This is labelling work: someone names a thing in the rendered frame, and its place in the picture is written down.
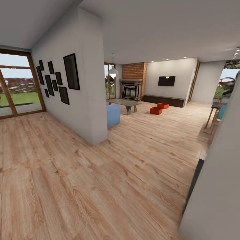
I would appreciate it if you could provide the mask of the storage box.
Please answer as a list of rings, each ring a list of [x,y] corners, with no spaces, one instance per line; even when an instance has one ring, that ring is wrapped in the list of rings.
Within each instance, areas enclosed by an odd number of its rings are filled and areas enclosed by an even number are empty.
[[[157,107],[161,107],[163,109],[167,109],[169,107],[169,104],[166,103],[158,103]]]
[[[161,107],[152,107],[150,109],[150,113],[160,115],[162,113],[162,110],[163,110],[163,108],[161,108]]]

